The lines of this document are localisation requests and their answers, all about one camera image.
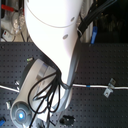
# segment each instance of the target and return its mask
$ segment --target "white device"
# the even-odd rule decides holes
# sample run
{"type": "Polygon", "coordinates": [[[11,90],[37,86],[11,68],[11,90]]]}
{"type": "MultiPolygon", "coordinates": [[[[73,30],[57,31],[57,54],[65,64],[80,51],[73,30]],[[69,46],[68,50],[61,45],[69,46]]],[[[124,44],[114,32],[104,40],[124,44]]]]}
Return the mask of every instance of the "white device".
{"type": "MultiPolygon", "coordinates": [[[[72,88],[69,87],[71,87],[74,80],[79,59],[80,41],[77,35],[76,22],[82,0],[25,0],[24,6],[26,25],[33,42],[59,69],[57,80],[61,84],[60,93],[56,89],[51,109],[55,110],[60,94],[60,104],[57,112],[61,112],[70,103],[72,88]]],[[[29,70],[25,69],[27,74],[25,76],[23,74],[19,95],[10,111],[11,119],[18,128],[30,127],[29,125],[35,114],[33,110],[36,111],[42,101],[42,99],[33,101],[33,97],[40,90],[47,87],[56,75],[38,83],[31,92],[33,85],[45,76],[58,71],[57,69],[39,59],[31,64],[29,70]]],[[[45,90],[40,96],[47,93],[48,90],[45,90]]],[[[43,102],[39,111],[43,110],[47,106],[46,104],[47,102],[43,102]]],[[[35,119],[37,118],[46,122],[48,109],[42,114],[36,114],[35,119]]]]}

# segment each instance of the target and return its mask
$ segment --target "curved white panel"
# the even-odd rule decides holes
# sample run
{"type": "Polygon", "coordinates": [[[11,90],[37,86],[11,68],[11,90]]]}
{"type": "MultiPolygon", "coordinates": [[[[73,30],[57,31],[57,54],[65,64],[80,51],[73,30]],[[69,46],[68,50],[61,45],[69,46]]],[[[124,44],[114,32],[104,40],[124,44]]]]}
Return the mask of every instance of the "curved white panel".
{"type": "Polygon", "coordinates": [[[25,1],[33,15],[43,23],[54,27],[66,27],[77,21],[83,0],[25,1]]]}

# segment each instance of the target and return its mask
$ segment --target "black cable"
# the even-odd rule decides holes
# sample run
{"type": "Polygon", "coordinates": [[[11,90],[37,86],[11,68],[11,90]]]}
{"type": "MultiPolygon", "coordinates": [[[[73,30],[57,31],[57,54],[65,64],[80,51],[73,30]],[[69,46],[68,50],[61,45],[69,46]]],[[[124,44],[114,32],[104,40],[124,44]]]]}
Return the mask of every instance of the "black cable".
{"type": "Polygon", "coordinates": [[[81,16],[81,12],[80,12],[79,16],[80,16],[81,22],[83,22],[83,18],[82,18],[82,16],[81,16]]]}
{"type": "Polygon", "coordinates": [[[29,107],[30,107],[30,109],[33,111],[33,112],[36,112],[32,107],[31,107],[31,104],[30,104],[30,101],[29,101],[29,97],[30,97],[30,95],[31,95],[31,92],[32,92],[32,90],[40,83],[40,82],[42,82],[43,80],[45,80],[45,79],[47,79],[47,78],[49,78],[49,77],[52,77],[53,75],[56,75],[56,72],[55,73],[53,73],[53,74],[51,74],[51,75],[48,75],[48,76],[46,76],[46,77],[44,77],[44,78],[42,78],[42,79],[40,79],[38,82],[36,82],[34,85],[33,85],[33,87],[30,89],[30,91],[29,91],[29,93],[28,93],[28,105],[29,105],[29,107]]]}
{"type": "Polygon", "coordinates": [[[89,24],[102,13],[107,7],[111,6],[114,4],[117,0],[107,0],[104,2],[100,7],[95,9],[94,11],[89,12],[89,14],[84,18],[83,22],[79,25],[78,29],[80,30],[81,34],[85,32],[89,24]]]}
{"type": "Polygon", "coordinates": [[[23,36],[23,33],[22,33],[22,31],[21,31],[21,36],[22,36],[22,39],[23,39],[23,41],[25,42],[25,39],[24,39],[24,36],[23,36]]]}
{"type": "Polygon", "coordinates": [[[1,37],[1,39],[3,39],[5,42],[8,42],[6,39],[4,39],[3,37],[1,37]]]}
{"type": "Polygon", "coordinates": [[[52,125],[56,126],[51,120],[50,120],[50,123],[51,123],[52,125]]]}
{"type": "Polygon", "coordinates": [[[31,104],[30,104],[30,101],[29,101],[29,97],[30,97],[30,95],[31,95],[32,90],[33,90],[40,82],[42,82],[43,80],[45,80],[45,79],[47,79],[47,78],[49,78],[49,77],[52,77],[52,76],[54,76],[54,75],[56,75],[56,72],[53,73],[53,74],[51,74],[51,75],[49,75],[49,76],[46,76],[46,77],[42,78],[42,79],[39,80],[37,83],[35,83],[35,84],[33,85],[33,87],[32,87],[32,88],[30,89],[30,91],[29,91],[29,94],[28,94],[28,105],[29,105],[29,107],[31,108],[31,110],[34,112],[34,116],[33,116],[33,118],[32,118],[32,121],[31,121],[31,123],[30,123],[29,128],[31,128],[31,126],[32,126],[32,124],[33,124],[33,121],[35,120],[36,115],[45,112],[46,109],[48,109],[47,127],[49,127],[49,123],[50,123],[50,113],[56,112],[57,109],[58,109],[58,107],[59,107],[59,104],[60,104],[60,84],[59,84],[57,75],[55,76],[55,78],[53,79],[53,81],[52,81],[50,84],[48,84],[47,87],[45,87],[42,91],[40,91],[40,92],[33,98],[34,100],[38,100],[38,97],[37,97],[37,96],[39,96],[39,95],[40,95],[43,91],[45,91],[46,89],[50,88],[45,96],[40,97],[40,98],[42,98],[42,101],[41,101],[41,103],[39,104],[39,106],[38,106],[38,108],[36,109],[36,111],[33,110],[32,106],[31,106],[31,104]],[[57,88],[58,88],[58,93],[59,93],[59,95],[58,95],[58,103],[57,103],[57,107],[54,109],[54,111],[52,111],[52,110],[51,110],[52,102],[53,102],[54,94],[55,94],[57,88]],[[47,106],[45,107],[45,109],[44,109],[43,111],[38,112],[45,99],[46,99],[46,101],[47,101],[47,106]]]}

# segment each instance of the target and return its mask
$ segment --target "pegboard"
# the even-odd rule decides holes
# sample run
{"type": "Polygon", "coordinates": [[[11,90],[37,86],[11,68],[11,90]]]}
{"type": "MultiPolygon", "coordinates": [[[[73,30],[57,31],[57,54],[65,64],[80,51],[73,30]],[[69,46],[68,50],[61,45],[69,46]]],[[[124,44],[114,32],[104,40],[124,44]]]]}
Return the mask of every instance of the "pegboard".
{"type": "MultiPolygon", "coordinates": [[[[127,44],[82,44],[76,84],[107,85],[111,78],[116,86],[128,86],[127,44]]],[[[33,43],[0,43],[0,84],[16,88],[27,65],[27,58],[47,57],[33,43]]],[[[57,120],[62,115],[72,115],[76,122],[73,128],[127,128],[128,90],[114,90],[107,99],[105,89],[73,87],[69,107],[63,113],[56,113],[51,121],[63,128],[57,120]]],[[[17,93],[0,89],[0,117],[6,118],[3,128],[15,128],[6,109],[6,101],[15,99],[17,93]]]]}

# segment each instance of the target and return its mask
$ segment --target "metal bracket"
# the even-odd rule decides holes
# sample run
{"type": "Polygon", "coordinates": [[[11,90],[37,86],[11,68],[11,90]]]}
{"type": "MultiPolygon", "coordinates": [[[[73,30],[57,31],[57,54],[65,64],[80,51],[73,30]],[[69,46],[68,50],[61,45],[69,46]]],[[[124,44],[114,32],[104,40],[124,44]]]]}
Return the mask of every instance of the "metal bracket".
{"type": "Polygon", "coordinates": [[[105,90],[105,92],[104,92],[104,96],[105,97],[109,97],[109,95],[111,94],[111,93],[113,93],[113,90],[112,89],[114,89],[115,87],[115,84],[116,84],[116,81],[113,79],[113,78],[111,78],[111,80],[110,80],[110,82],[109,82],[109,84],[108,84],[108,88],[106,88],[106,90],[105,90]]]}

